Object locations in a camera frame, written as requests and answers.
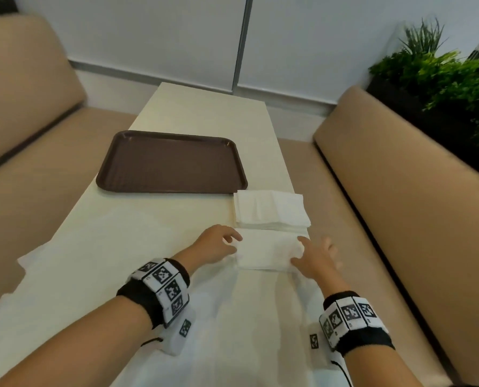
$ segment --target sofa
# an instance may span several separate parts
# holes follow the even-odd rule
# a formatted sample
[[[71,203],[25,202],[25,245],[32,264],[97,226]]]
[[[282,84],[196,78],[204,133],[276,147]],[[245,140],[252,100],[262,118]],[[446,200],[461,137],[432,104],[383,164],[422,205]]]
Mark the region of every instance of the sofa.
[[[40,17],[0,17],[0,297],[16,260],[49,241],[131,114],[84,106],[62,46]]]
[[[426,387],[479,386],[479,173],[359,87],[279,140],[311,240],[330,235]]]

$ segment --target black wristband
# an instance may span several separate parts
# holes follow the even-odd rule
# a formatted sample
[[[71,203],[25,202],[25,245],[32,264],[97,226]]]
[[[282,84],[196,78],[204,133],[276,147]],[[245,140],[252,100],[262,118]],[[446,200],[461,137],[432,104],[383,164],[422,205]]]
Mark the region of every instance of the black wristband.
[[[390,336],[379,327],[365,327],[364,329],[349,331],[340,338],[336,350],[345,357],[352,349],[366,345],[385,345],[395,350]]]
[[[331,296],[327,296],[327,299],[324,300],[324,311],[336,300],[344,299],[346,297],[352,297],[352,296],[359,297],[359,294],[357,294],[354,291],[345,291],[345,292],[334,293]]]
[[[181,274],[186,285],[190,286],[190,275],[182,264],[176,260],[166,260],[172,266],[174,266]],[[159,303],[159,300],[152,292],[152,290],[146,286],[146,284],[139,279],[131,279],[124,286],[122,286],[116,296],[124,296],[134,303],[139,304],[145,309],[150,320],[152,322],[152,329],[165,322],[163,316],[163,307]]]

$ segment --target hand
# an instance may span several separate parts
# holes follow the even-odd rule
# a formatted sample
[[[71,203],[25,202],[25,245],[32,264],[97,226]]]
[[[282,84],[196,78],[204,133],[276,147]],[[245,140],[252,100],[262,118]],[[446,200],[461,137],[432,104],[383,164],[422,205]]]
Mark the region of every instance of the hand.
[[[187,272],[192,275],[199,267],[209,263],[216,263],[227,255],[234,254],[236,247],[225,244],[232,243],[232,239],[242,241],[242,236],[231,227],[213,225],[207,228],[195,242],[187,249],[182,250],[173,259],[180,262]]]
[[[334,293],[349,291],[350,286],[343,280],[338,269],[340,262],[335,262],[338,249],[329,237],[322,239],[320,247],[304,236],[297,238],[304,246],[302,258],[292,258],[291,264],[304,275],[316,281],[324,297]]]

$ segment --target person's left hand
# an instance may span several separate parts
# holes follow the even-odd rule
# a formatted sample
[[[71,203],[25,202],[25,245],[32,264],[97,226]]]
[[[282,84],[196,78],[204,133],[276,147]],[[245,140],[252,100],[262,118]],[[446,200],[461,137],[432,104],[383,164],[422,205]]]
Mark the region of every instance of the person's left hand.
[[[195,242],[187,249],[182,250],[173,257],[180,262],[191,275],[200,266],[216,263],[227,255],[236,253],[236,247],[226,244],[232,243],[232,239],[242,241],[243,237],[231,227],[225,225],[213,225],[207,228]]]

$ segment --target person's right arm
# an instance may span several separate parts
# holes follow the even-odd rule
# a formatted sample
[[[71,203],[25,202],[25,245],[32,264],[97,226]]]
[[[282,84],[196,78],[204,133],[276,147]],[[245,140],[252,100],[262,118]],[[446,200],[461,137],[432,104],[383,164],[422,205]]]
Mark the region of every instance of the person's right arm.
[[[298,239],[304,245],[304,254],[302,258],[293,258],[292,264],[305,277],[316,281],[325,299],[351,290],[335,266],[337,250],[329,238],[324,238],[320,247],[306,237]],[[345,363],[355,387],[422,387],[397,351],[389,346],[360,346],[345,355]]]

